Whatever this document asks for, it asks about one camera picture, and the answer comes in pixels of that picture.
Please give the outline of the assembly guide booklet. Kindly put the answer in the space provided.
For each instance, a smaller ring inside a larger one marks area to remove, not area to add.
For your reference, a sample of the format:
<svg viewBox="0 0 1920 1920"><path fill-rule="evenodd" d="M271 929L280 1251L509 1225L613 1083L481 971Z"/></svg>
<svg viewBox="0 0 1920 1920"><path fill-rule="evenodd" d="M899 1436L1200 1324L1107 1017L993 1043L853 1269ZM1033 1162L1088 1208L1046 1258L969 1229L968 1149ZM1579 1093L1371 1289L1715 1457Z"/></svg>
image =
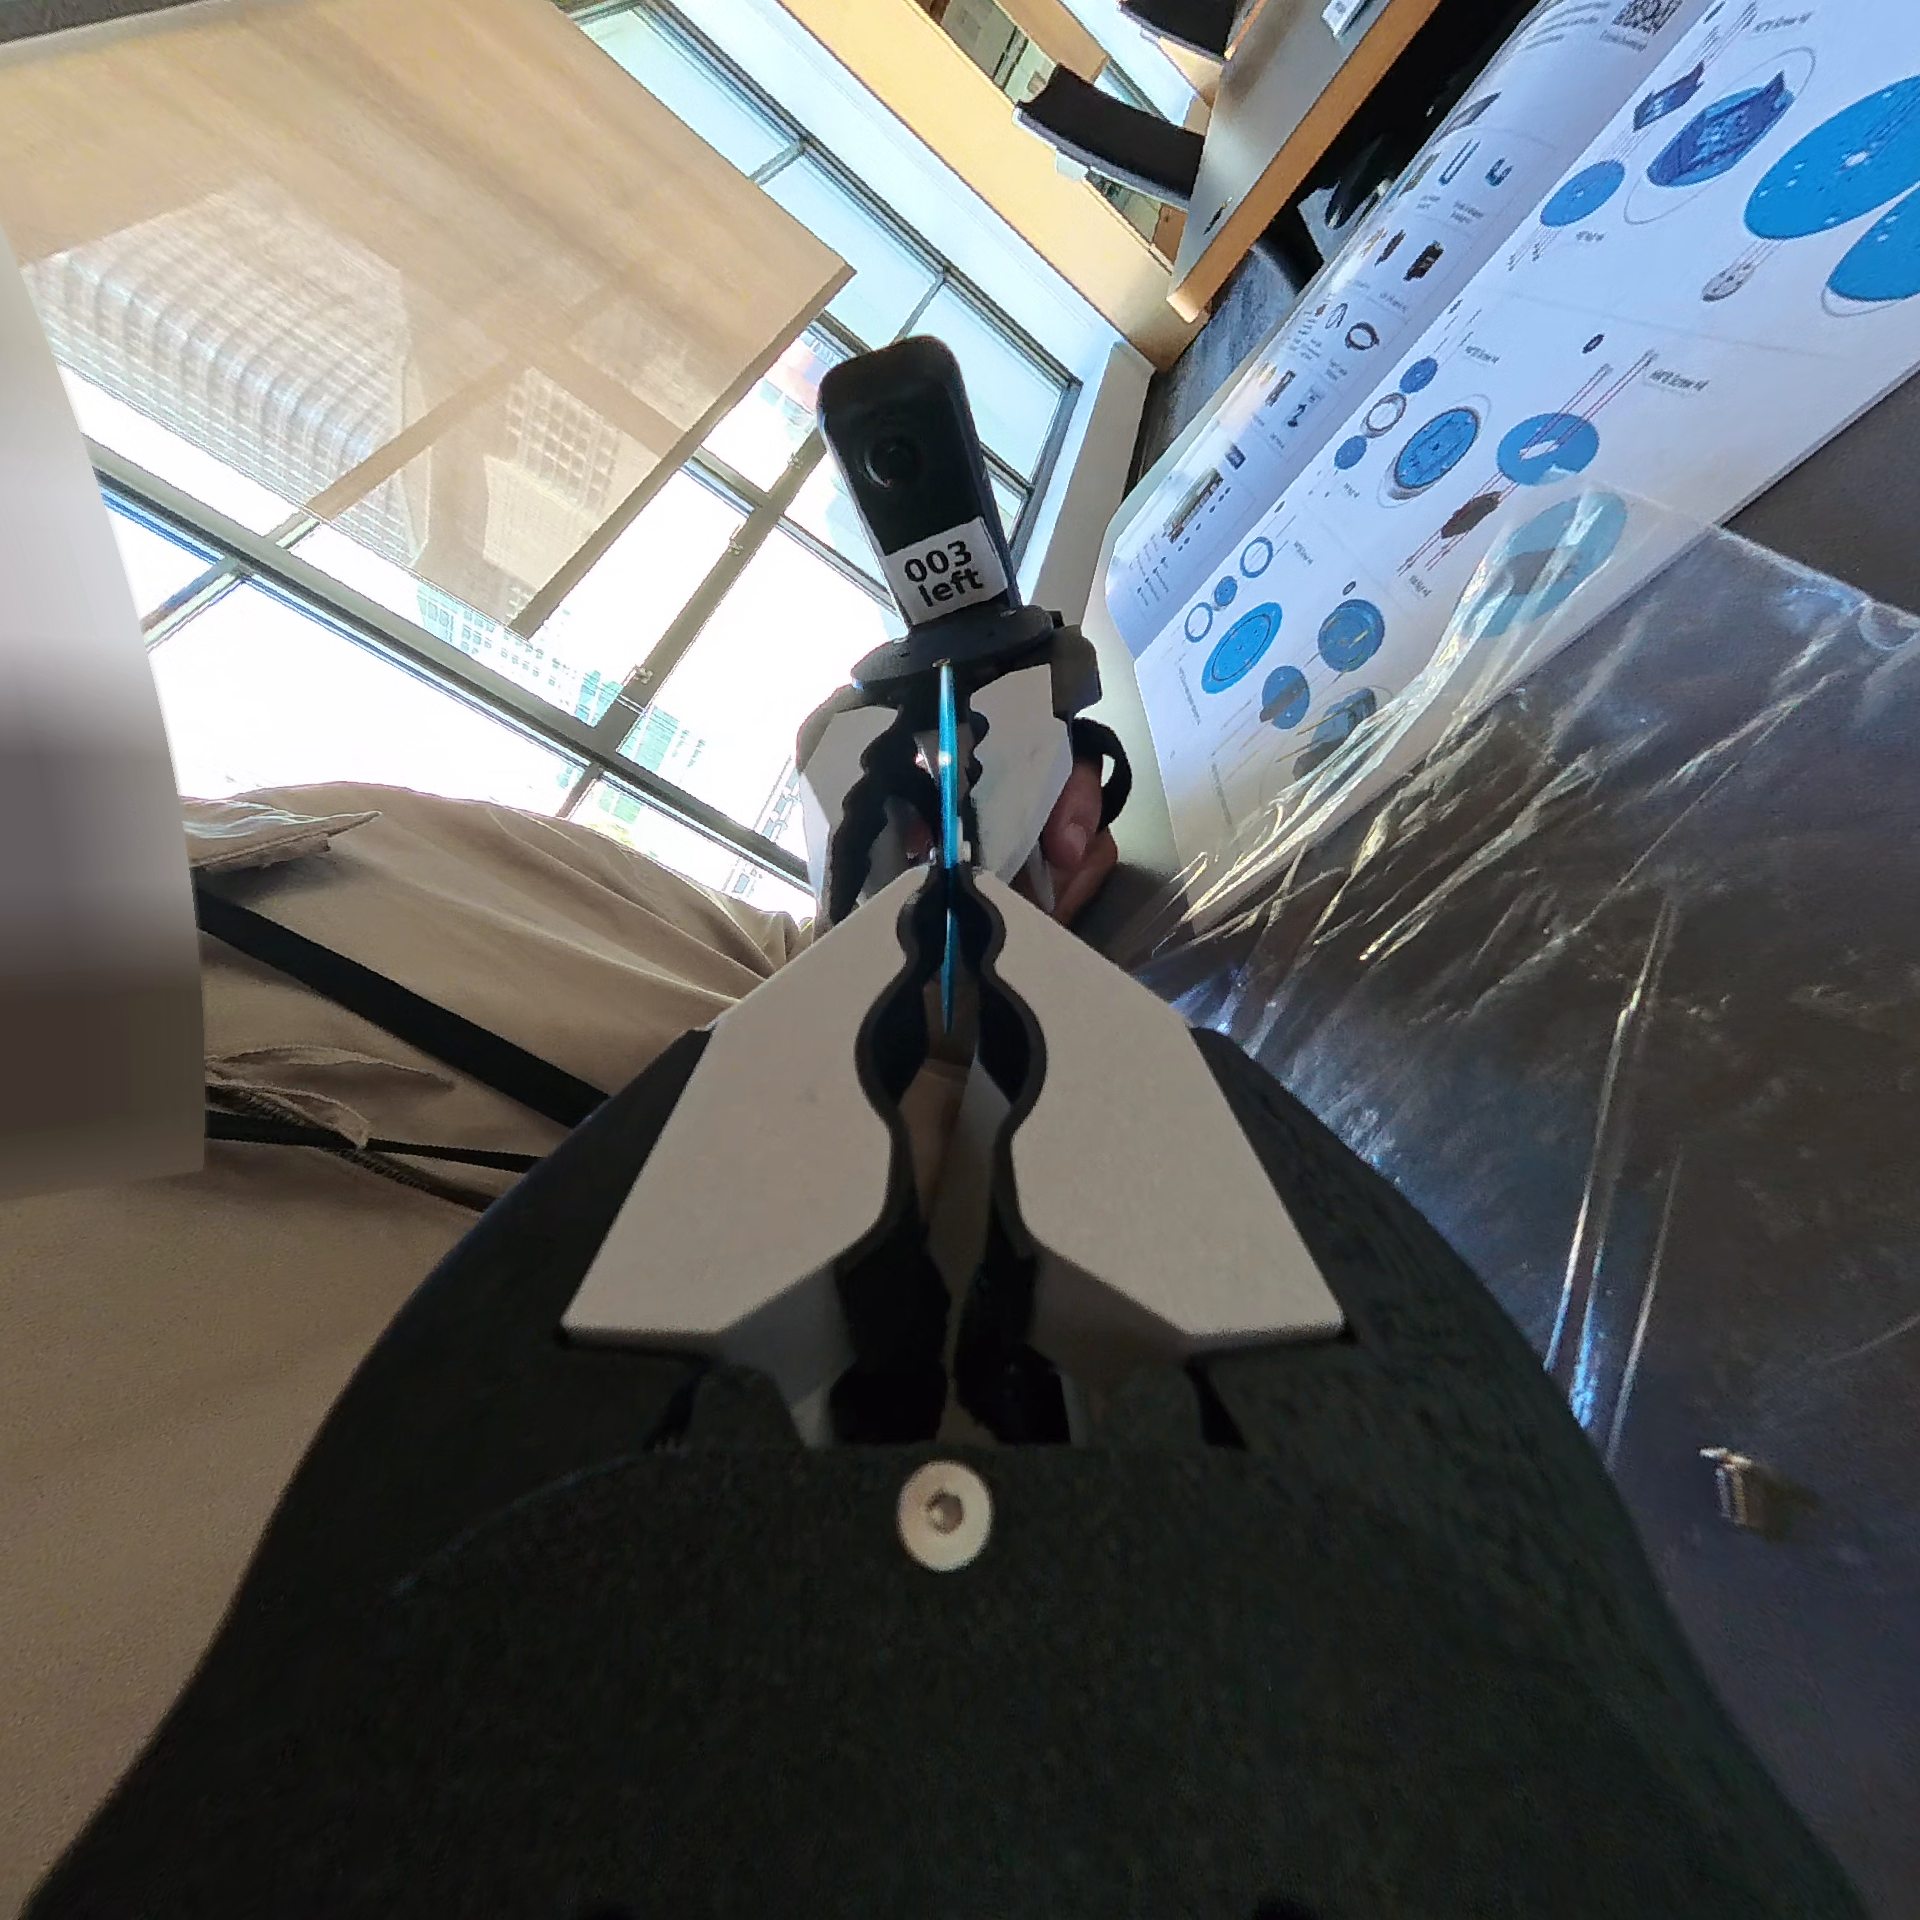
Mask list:
<svg viewBox="0 0 1920 1920"><path fill-rule="evenodd" d="M1917 4L1539 4L1117 543L1177 869L1917 373Z"/></svg>

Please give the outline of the black office chair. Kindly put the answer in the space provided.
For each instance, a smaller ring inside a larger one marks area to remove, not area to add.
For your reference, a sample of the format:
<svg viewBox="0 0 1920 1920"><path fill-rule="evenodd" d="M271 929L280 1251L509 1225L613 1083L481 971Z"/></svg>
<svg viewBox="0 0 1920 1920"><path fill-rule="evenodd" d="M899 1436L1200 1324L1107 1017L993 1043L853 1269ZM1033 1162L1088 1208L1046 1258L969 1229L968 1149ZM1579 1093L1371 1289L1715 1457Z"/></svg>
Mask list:
<svg viewBox="0 0 1920 1920"><path fill-rule="evenodd" d="M1111 96L1066 65L1016 107L1016 119L1095 176L1175 209L1194 201L1203 135Z"/></svg>

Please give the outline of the wooden edged desk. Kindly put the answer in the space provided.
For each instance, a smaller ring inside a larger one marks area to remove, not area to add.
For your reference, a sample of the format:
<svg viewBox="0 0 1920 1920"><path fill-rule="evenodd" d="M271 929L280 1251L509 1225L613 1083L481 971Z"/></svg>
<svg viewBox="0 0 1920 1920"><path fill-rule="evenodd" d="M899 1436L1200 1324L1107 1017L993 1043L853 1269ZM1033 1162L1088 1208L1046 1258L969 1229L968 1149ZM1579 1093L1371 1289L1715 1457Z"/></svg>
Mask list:
<svg viewBox="0 0 1920 1920"><path fill-rule="evenodd" d="M1210 316L1226 279L1400 66L1431 91L1450 71L1439 56L1501 45L1527 11L1526 3L1250 4L1217 81L1170 309L1191 322Z"/></svg>

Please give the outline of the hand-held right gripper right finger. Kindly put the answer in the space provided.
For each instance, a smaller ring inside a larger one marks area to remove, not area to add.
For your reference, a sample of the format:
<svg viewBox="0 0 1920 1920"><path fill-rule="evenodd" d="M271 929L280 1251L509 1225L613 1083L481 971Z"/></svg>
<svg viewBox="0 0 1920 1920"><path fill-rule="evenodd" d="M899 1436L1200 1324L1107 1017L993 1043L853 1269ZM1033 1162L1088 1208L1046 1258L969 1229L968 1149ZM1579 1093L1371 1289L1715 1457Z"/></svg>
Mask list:
<svg viewBox="0 0 1920 1920"><path fill-rule="evenodd" d="M1347 1321L1195 1034L990 874L957 1253L993 1332L1046 1359L1195 1359Z"/></svg>

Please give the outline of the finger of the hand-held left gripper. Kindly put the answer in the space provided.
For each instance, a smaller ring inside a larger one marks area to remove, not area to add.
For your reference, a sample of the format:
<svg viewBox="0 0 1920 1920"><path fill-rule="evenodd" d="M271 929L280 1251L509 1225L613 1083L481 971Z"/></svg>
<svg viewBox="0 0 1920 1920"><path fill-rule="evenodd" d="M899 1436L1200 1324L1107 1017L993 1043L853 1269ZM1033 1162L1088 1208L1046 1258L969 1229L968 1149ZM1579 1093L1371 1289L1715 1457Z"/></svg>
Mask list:
<svg viewBox="0 0 1920 1920"><path fill-rule="evenodd" d="M1053 671L1033 663L960 692L963 829L981 874L1014 880L1072 770Z"/></svg>
<svg viewBox="0 0 1920 1920"><path fill-rule="evenodd" d="M847 921L871 892L941 845L943 799L907 717L875 703L826 703L798 733L807 877L818 921Z"/></svg>

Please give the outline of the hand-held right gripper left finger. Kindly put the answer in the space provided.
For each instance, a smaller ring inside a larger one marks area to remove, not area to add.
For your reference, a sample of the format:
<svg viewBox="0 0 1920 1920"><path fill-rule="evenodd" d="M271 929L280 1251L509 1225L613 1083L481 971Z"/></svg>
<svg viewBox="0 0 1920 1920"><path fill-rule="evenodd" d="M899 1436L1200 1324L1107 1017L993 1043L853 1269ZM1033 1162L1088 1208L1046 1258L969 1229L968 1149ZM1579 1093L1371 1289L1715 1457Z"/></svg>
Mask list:
<svg viewBox="0 0 1920 1920"><path fill-rule="evenodd" d="M945 1354L910 1143L874 1104L857 1036L907 977L907 871L701 1034L705 1050L563 1314L569 1339L744 1365L801 1440L833 1440L831 1393L857 1343L841 1261L880 1255L880 1307Z"/></svg>

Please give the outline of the clear plastic bag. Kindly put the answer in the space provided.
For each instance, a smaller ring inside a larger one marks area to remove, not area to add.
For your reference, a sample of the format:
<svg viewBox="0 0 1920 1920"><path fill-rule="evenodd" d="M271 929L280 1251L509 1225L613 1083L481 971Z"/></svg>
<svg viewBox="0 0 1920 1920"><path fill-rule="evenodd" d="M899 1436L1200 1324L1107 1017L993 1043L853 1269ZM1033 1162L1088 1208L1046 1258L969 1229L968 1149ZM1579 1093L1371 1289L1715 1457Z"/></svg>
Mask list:
<svg viewBox="0 0 1920 1920"><path fill-rule="evenodd" d="M1917 961L1917 589L1703 536L1149 971L1480 1269L1801 1743L1917 1746Z"/></svg>

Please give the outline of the large window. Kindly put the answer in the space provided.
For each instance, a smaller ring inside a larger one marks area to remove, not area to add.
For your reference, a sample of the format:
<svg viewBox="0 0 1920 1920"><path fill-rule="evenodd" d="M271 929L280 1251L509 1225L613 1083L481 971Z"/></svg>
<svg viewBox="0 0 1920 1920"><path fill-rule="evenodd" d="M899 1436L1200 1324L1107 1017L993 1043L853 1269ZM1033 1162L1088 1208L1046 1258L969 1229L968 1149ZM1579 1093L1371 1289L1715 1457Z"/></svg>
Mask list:
<svg viewBox="0 0 1920 1920"><path fill-rule="evenodd" d="M795 727L902 634L818 436L823 376L910 333L945 341L1014 549L1033 537L1085 384L1059 322L1031 328L1039 263L978 237L958 187L874 106L829 88L813 128L693 4L561 11L851 276L538 631L294 511L74 371L45 332L82 440L109 457L109 524L184 794L365 777L506 801L726 893L779 880L807 905L785 875L803 852Z"/></svg>

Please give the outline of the person's left hand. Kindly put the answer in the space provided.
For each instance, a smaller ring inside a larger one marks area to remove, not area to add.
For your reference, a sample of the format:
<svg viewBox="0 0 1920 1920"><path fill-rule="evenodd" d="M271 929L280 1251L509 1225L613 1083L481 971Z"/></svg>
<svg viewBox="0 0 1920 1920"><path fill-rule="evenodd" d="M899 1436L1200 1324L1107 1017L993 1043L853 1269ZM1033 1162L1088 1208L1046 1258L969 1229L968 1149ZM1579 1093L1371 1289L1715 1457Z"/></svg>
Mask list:
<svg viewBox="0 0 1920 1920"><path fill-rule="evenodd" d="M1114 823L1104 816L1102 756L1079 756L1042 825L1039 852L1053 889L1049 915L1077 924L1119 866Z"/></svg>

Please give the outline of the beige roller blind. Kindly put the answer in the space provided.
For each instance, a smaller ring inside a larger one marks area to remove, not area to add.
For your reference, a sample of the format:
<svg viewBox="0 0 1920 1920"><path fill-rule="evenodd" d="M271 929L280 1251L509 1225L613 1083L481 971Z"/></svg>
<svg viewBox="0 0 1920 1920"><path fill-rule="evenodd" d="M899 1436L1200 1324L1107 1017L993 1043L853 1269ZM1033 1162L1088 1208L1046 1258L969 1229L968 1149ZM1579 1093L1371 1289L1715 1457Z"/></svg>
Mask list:
<svg viewBox="0 0 1920 1920"><path fill-rule="evenodd" d="M555 4L200 4L5 49L57 356L535 634L849 282Z"/></svg>

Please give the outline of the blue round metal plate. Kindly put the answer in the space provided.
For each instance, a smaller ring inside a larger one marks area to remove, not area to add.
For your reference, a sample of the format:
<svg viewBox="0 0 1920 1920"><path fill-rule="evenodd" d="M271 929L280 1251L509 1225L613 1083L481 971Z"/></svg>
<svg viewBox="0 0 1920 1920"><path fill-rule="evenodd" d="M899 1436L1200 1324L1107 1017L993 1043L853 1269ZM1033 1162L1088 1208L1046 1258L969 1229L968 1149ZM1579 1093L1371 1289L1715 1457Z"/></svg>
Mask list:
<svg viewBox="0 0 1920 1920"><path fill-rule="evenodd" d="M958 996L963 977L963 937L958 930L958 875L969 863L969 834L966 815L966 770L958 682L952 658L938 663L938 715L936 715L936 780L941 786L941 869L945 882L945 956L943 956L943 1017L945 1036L957 1037Z"/></svg>

